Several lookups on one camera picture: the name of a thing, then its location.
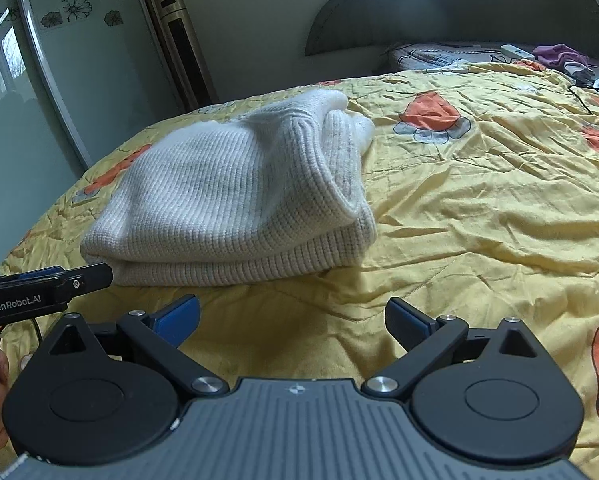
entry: headboard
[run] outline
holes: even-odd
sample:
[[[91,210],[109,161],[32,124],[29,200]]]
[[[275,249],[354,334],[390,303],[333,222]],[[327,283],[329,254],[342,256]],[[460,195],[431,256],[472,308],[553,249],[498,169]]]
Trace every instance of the headboard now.
[[[423,41],[567,45],[599,57],[596,0],[329,0],[306,55]]]

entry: white knit sweater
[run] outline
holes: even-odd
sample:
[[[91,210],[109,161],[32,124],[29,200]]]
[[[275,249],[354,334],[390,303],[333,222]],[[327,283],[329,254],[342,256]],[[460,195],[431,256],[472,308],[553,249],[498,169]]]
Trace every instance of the white knit sweater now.
[[[81,253],[118,285],[231,285],[359,262],[375,241],[373,124],[313,90],[170,133],[127,170]]]

